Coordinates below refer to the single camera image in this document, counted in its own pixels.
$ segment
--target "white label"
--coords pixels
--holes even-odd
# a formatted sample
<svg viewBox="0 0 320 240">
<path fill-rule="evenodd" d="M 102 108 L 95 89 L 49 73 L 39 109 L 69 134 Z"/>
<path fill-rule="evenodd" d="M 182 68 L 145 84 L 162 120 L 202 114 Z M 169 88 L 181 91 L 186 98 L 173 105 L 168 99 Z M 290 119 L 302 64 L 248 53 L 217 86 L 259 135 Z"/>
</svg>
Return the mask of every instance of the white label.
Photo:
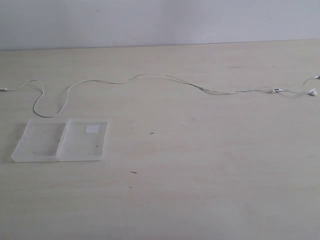
<svg viewBox="0 0 320 240">
<path fill-rule="evenodd" d="M 100 125 L 87 125 L 85 126 L 85 134 L 98 134 L 100 131 Z"/>
</svg>

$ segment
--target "wall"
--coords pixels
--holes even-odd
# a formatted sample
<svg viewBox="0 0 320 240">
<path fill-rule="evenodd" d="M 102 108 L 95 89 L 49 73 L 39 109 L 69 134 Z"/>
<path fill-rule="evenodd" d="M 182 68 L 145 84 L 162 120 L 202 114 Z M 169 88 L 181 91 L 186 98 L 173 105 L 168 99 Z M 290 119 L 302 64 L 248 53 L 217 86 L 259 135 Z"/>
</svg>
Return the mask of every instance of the wall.
<svg viewBox="0 0 320 240">
<path fill-rule="evenodd" d="M 0 50 L 320 38 L 319 0 L 2 0 Z"/>
</svg>

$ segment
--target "earbud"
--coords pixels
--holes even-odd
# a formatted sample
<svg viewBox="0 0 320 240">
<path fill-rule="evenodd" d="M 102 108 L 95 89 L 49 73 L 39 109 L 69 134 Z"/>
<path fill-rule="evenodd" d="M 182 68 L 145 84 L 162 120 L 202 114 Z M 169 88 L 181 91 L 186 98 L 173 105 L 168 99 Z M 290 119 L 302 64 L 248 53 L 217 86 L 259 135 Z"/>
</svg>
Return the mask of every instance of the earbud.
<svg viewBox="0 0 320 240">
<path fill-rule="evenodd" d="M 317 95 L 316 89 L 315 88 L 311 89 L 310 91 L 308 91 L 308 94 L 310 96 L 316 96 Z"/>
</svg>

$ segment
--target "white cable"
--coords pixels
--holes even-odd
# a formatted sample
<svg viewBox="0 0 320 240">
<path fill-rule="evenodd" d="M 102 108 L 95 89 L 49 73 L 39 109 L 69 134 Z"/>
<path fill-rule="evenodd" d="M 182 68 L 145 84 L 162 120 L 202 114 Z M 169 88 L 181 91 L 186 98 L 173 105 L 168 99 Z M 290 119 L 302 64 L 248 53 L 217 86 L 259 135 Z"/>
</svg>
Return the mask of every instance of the white cable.
<svg viewBox="0 0 320 240">
<path fill-rule="evenodd" d="M 167 77 L 167 78 L 171 78 L 171 80 L 173 81 L 176 81 L 176 82 L 179 82 L 179 83 L 183 83 L 183 84 L 188 84 L 188 85 L 191 85 L 195 88 L 198 88 L 200 89 L 201 91 L 205 92 L 205 93 L 208 93 L 208 94 L 221 94 L 221 95 L 230 95 L 230 94 L 239 94 L 239 93 L 250 93 L 250 92 L 261 92 L 261 93 L 266 93 L 266 94 L 272 94 L 272 93 L 280 93 L 280 92 L 289 92 L 289 93 L 293 93 L 293 94 L 308 94 L 308 95 L 311 95 L 311 96 L 315 96 L 317 95 L 317 92 L 314 89 L 308 91 L 308 92 L 295 92 L 295 91 L 292 91 L 292 90 L 295 90 L 295 89 L 298 89 L 298 88 L 301 88 L 301 87 L 304 87 L 308 82 L 310 82 L 311 80 L 313 79 L 320 79 L 320 75 L 319 76 L 314 76 L 314 77 L 311 77 L 309 79 L 307 79 L 306 81 L 303 82 L 303 84 L 301 85 L 298 85 L 298 86 L 295 86 L 293 88 L 282 88 L 282 87 L 269 87 L 269 86 L 265 86 L 265 87 L 262 87 L 262 88 L 259 88 L 259 89 L 247 89 L 247 90 L 237 90 L 237 91 L 232 91 L 232 92 L 225 92 L 225 91 L 217 91 L 217 90 L 209 90 L 209 89 L 206 89 L 204 87 L 201 87 L 201 86 L 198 86 L 198 85 L 195 85 L 195 84 L 192 84 L 188 81 L 185 81 L 183 79 L 180 79 L 180 78 L 177 78 L 175 76 L 171 76 L 171 75 L 165 75 L 165 74 L 153 74 L 153 73 L 143 73 L 143 74 L 139 74 L 139 75 L 136 75 L 132 78 L 130 78 L 128 81 L 126 82 L 111 82 L 111 81 L 106 81 L 106 80 L 83 80 L 83 81 L 79 81 L 71 86 L 69 86 L 66 90 L 66 98 L 65 98 L 65 102 L 62 106 L 62 108 L 54 115 L 49 115 L 49 116 L 45 116 L 45 115 L 41 115 L 40 113 L 38 113 L 36 111 L 36 106 L 38 104 L 38 102 L 41 100 L 41 98 L 44 96 L 45 94 L 45 90 L 44 90 L 44 87 L 43 85 L 41 84 L 41 82 L 39 82 L 38 80 L 31 80 L 31 81 L 28 81 L 20 86 L 18 86 L 17 88 L 13 88 L 13 89 L 8 89 L 8 88 L 1 88 L 0 87 L 0 92 L 11 92 L 11 91 L 15 91 L 15 90 L 18 90 L 20 88 L 22 88 L 23 86 L 29 84 L 29 83 L 32 83 L 32 82 L 37 82 L 40 84 L 41 86 L 41 95 L 37 98 L 37 100 L 34 102 L 33 104 L 33 113 L 38 115 L 39 117 L 42 117 L 42 118 L 53 118 L 53 117 L 56 117 L 58 116 L 60 113 L 62 113 L 62 111 L 66 108 L 67 104 L 68 104 L 68 101 L 69 101 L 69 92 L 71 90 L 71 88 L 73 88 L 74 86 L 78 85 L 78 84 L 81 84 L 81 83 L 85 83 L 85 82 L 97 82 L 97 83 L 104 83 L 104 84 L 126 84 L 128 83 L 129 81 L 135 79 L 135 78 L 138 78 L 140 76 L 160 76 L 160 77 Z"/>
</svg>

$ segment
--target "wooden table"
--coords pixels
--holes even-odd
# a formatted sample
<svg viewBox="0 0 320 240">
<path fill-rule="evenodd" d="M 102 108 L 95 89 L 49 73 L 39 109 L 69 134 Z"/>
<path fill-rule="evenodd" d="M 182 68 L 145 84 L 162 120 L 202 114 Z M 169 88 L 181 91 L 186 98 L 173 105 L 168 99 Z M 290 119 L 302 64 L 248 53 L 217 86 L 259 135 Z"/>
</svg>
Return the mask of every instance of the wooden table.
<svg viewBox="0 0 320 240">
<path fill-rule="evenodd" d="M 0 87 L 39 80 L 38 110 L 54 114 L 86 79 L 289 88 L 319 62 L 320 40 L 4 51 Z M 0 92 L 0 239 L 320 238 L 320 97 L 87 82 L 59 117 L 112 119 L 105 160 L 13 163 L 35 86 Z"/>
</svg>

